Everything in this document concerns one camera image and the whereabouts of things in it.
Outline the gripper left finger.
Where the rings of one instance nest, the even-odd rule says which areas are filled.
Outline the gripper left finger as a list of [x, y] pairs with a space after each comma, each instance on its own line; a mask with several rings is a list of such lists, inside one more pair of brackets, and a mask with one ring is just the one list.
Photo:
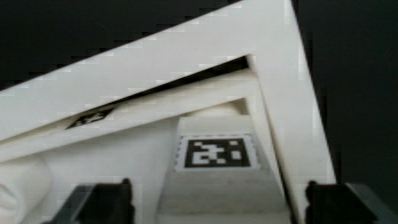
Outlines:
[[119, 183], [78, 185], [52, 220], [43, 224], [135, 224], [130, 179]]

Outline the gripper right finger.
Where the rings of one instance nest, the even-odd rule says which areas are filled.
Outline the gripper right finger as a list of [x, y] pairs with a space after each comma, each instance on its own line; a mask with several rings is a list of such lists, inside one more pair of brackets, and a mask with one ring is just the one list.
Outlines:
[[398, 224], [398, 215], [365, 184], [311, 181], [306, 199], [306, 224]]

